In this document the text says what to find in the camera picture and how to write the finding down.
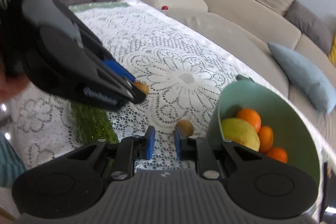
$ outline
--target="tangerine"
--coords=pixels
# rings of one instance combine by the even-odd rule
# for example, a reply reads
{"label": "tangerine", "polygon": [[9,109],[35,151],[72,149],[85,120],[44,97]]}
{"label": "tangerine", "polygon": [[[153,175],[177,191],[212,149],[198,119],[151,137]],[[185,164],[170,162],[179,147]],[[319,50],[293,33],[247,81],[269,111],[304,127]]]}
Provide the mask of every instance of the tangerine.
{"label": "tangerine", "polygon": [[285,149],[280,147],[273,147],[270,151],[266,153],[266,156],[281,161],[283,163],[287,163],[288,161],[288,155]]}
{"label": "tangerine", "polygon": [[262,126],[258,132],[260,140],[259,152],[267,153],[273,147],[274,134],[269,126]]}
{"label": "tangerine", "polygon": [[249,122],[254,127],[255,131],[257,133],[259,132],[261,127],[261,118],[255,110],[242,108],[237,112],[236,117]]}

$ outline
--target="white lace tablecloth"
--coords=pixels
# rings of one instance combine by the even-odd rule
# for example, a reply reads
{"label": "white lace tablecloth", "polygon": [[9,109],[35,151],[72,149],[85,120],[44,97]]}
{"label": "white lace tablecloth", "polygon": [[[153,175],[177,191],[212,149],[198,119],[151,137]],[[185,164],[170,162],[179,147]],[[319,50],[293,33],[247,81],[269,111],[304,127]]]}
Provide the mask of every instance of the white lace tablecloth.
{"label": "white lace tablecloth", "polygon": [[[142,104],[130,103],[119,112],[108,113],[119,139],[143,135],[149,125],[155,127],[153,158],[138,161],[137,168],[194,168],[190,162],[176,160],[174,125],[181,118],[188,119],[195,134],[204,137],[221,91],[238,74],[252,77],[288,101],[260,75],[205,37],[137,0],[126,2],[130,6],[77,7],[76,14],[117,61],[151,89]],[[329,158],[335,163],[330,146],[293,108],[315,141],[320,163]],[[13,143],[28,168],[79,146],[68,101],[30,85],[13,99],[12,111]]]}

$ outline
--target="yellow pillow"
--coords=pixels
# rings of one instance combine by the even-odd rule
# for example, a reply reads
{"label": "yellow pillow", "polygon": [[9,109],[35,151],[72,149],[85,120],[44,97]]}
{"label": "yellow pillow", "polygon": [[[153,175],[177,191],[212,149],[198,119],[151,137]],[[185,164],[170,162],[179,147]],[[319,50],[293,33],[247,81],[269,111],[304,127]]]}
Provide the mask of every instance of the yellow pillow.
{"label": "yellow pillow", "polygon": [[334,36],[334,43],[331,47],[331,51],[328,55],[330,62],[332,62],[336,66],[336,34]]}

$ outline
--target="fruit bowl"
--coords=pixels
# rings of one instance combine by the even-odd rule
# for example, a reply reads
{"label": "fruit bowl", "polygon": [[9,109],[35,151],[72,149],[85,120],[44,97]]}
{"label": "fruit bowl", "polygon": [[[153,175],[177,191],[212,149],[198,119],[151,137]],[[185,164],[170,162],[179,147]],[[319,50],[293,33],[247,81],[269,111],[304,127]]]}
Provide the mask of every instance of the fruit bowl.
{"label": "fruit bowl", "polygon": [[208,142],[221,143],[224,140],[221,120],[235,117],[242,108],[259,113],[262,124],[273,129],[274,146],[287,151],[288,164],[310,175],[318,186],[319,157],[305,124],[281,97],[252,80],[239,80],[224,88],[208,127]]}

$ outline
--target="bowl handle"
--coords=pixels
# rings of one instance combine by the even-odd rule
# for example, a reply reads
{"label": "bowl handle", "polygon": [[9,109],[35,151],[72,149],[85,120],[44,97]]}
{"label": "bowl handle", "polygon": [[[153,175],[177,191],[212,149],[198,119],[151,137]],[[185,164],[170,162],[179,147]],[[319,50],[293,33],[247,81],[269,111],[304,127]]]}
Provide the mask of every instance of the bowl handle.
{"label": "bowl handle", "polygon": [[243,76],[243,75],[237,75],[236,76],[236,80],[237,81],[240,81],[240,80],[250,80],[250,81],[252,81],[252,82],[254,82],[254,80],[251,78],[251,77],[245,77],[245,76]]}

